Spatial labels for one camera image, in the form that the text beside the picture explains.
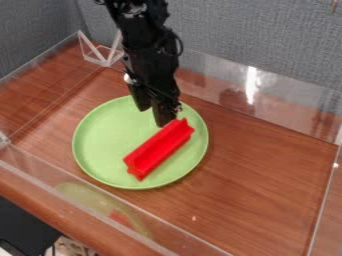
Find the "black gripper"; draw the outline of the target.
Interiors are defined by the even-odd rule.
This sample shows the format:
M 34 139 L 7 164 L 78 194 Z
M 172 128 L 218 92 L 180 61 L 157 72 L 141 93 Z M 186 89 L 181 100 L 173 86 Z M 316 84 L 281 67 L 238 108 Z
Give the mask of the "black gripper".
M 153 97 L 141 84 L 129 90 L 141 112 L 153 106 L 156 123 L 166 126 L 178 115 L 180 88 L 174 73 L 180 66 L 184 43 L 177 33 L 165 25 L 170 17 L 166 0 L 105 0 L 118 29 L 128 59 L 128 71 L 156 94 Z

